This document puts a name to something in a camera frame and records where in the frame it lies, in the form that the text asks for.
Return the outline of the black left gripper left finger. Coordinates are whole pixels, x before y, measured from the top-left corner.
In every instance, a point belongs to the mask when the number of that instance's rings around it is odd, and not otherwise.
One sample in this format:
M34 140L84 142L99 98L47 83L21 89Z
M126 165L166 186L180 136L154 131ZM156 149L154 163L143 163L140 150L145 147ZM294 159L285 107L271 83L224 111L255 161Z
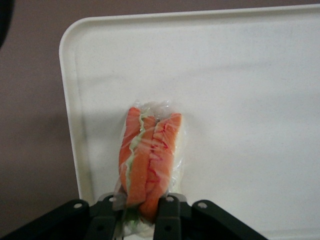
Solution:
M2 240L113 240L122 210L114 209L116 197L106 193L92 206L70 200L3 236Z

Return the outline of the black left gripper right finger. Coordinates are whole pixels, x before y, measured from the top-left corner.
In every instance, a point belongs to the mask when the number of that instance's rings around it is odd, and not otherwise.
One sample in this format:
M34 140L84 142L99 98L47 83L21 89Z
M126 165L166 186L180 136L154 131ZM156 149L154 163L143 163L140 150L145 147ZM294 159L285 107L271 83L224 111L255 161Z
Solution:
M192 205L179 193L158 202L154 240L265 240L266 237L209 200Z

